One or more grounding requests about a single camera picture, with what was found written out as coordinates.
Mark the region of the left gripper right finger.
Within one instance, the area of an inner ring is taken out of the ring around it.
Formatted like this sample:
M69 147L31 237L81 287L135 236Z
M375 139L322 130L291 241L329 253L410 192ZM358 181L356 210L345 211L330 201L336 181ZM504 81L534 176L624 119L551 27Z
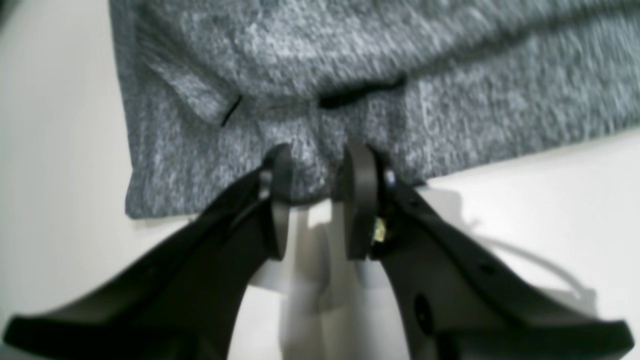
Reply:
M623 320L546 296L443 219L363 142L343 148L348 260L379 262L412 360L619 360L635 342Z

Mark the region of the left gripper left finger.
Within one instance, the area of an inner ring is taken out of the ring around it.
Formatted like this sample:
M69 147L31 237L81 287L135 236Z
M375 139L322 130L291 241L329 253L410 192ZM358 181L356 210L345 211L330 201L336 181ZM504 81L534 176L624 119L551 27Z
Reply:
M227 187L201 214L98 289L14 316L3 340L50 360L224 360L248 284L283 260L291 146Z

